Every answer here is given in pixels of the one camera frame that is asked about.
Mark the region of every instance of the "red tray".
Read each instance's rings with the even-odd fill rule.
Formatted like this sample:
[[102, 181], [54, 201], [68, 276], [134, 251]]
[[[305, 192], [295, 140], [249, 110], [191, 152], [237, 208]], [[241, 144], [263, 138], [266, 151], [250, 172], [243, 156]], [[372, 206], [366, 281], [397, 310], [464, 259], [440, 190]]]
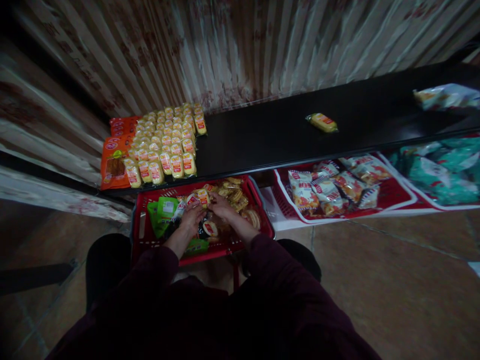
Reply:
[[303, 164], [288, 168], [279, 168], [275, 170], [276, 183], [272, 187], [278, 207], [286, 218], [300, 219], [306, 224], [330, 223], [332, 219], [352, 219], [377, 214], [382, 211], [390, 211], [405, 206], [413, 205], [417, 202], [417, 196], [400, 180], [395, 173], [392, 177], [380, 184], [380, 194], [378, 195], [378, 206], [371, 209], [354, 211], [345, 215], [313, 218], [303, 215], [294, 205], [292, 199], [287, 193], [286, 186], [289, 182], [289, 170], [311, 171], [314, 163]]
[[[236, 178], [243, 179], [241, 189], [248, 198], [249, 206], [252, 206], [260, 216], [260, 231], [271, 238], [275, 238], [275, 230], [270, 222], [270, 219], [264, 209], [264, 204], [259, 194], [259, 190], [255, 180], [248, 175], [236, 176]], [[148, 249], [160, 247], [165, 241], [155, 237], [150, 223], [150, 216], [147, 211], [148, 203], [153, 203], [159, 200], [159, 197], [177, 197], [187, 196], [193, 190], [202, 188], [205, 184], [216, 184], [218, 180], [197, 182], [194, 184], [169, 187], [165, 189], [141, 192], [136, 198], [135, 208], [133, 209], [132, 224], [130, 231], [130, 240], [132, 242], [131, 251], [131, 266], [135, 265], [140, 255]], [[145, 212], [144, 236], [139, 238], [140, 231], [140, 215]], [[219, 258], [225, 255], [232, 254], [244, 248], [243, 243], [237, 238], [222, 239], [217, 243], [211, 243], [208, 251], [202, 254], [184, 256], [180, 260], [180, 266], [197, 263], [209, 259]]]

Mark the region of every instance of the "tile floor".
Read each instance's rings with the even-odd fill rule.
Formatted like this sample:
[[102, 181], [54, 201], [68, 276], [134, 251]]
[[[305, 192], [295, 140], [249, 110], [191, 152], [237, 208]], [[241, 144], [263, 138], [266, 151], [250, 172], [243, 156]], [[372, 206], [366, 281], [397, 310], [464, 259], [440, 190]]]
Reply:
[[[0, 296], [0, 358], [43, 359], [85, 311], [85, 260], [103, 234], [128, 226], [53, 211], [1, 269], [70, 262], [61, 285]], [[313, 251], [322, 284], [383, 359], [478, 359], [480, 211], [359, 219], [284, 231]], [[188, 266], [205, 283], [230, 292], [225, 258]]]

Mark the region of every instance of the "dark red sleeve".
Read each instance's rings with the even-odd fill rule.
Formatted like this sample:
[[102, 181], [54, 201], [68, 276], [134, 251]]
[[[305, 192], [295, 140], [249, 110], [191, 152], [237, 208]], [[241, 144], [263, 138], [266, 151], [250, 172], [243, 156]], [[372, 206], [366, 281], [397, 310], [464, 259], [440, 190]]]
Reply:
[[178, 269], [179, 260], [169, 248], [144, 252], [122, 282], [78, 320], [47, 359], [129, 357], [128, 345], [155, 328], [148, 319], [161, 307], [161, 295]]
[[257, 235], [251, 244], [250, 272], [273, 292], [279, 318], [298, 355], [331, 359], [379, 359], [355, 331], [349, 317], [305, 268], [276, 241]]

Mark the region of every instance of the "black pants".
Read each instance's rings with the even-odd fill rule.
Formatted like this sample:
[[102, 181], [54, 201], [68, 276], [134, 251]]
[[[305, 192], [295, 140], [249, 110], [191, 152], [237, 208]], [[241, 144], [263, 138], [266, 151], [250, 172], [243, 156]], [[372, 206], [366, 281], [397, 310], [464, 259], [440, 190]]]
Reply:
[[[305, 267], [318, 281], [322, 272], [312, 252], [302, 244], [281, 239], [278, 243]], [[86, 310], [116, 287], [130, 271], [132, 246], [130, 239], [115, 233], [102, 236], [93, 243], [86, 257]]]

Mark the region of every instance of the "striped curtain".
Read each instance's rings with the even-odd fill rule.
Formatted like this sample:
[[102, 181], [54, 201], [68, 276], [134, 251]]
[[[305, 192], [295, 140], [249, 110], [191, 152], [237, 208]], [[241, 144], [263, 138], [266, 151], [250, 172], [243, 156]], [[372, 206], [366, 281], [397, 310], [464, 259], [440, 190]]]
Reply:
[[25, 0], [21, 24], [112, 117], [207, 112], [446, 60], [476, 0]]

